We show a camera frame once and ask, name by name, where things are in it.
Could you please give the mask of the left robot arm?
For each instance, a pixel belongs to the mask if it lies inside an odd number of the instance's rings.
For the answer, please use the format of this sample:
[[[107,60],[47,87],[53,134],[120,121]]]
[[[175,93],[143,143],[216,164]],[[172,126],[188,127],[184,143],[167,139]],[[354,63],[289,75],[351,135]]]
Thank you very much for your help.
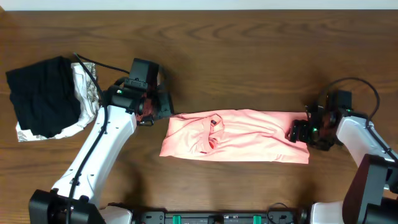
[[[96,89],[101,106],[76,158],[48,192],[36,190],[29,201],[31,223],[134,223],[128,208],[99,208],[108,175],[126,141],[139,126],[173,115],[162,67],[135,58],[126,76],[106,91]]]

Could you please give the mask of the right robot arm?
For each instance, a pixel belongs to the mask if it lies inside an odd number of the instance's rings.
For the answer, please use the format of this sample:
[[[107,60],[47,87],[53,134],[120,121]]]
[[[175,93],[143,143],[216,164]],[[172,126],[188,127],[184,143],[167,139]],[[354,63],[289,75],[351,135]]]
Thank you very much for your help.
[[[342,144],[358,166],[344,200],[314,203],[308,222],[397,224],[397,200],[384,196],[385,190],[397,193],[397,153],[367,115],[353,110],[351,92],[329,92],[325,106],[314,104],[306,114],[307,119],[292,121],[286,138],[322,151]]]

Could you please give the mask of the pink printed t-shirt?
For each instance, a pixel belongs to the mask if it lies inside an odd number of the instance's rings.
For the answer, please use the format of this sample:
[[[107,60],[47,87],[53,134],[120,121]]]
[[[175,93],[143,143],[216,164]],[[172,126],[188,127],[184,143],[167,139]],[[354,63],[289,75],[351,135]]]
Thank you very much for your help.
[[[217,162],[308,164],[307,145],[286,135],[304,112],[216,110],[169,119],[160,156]]]

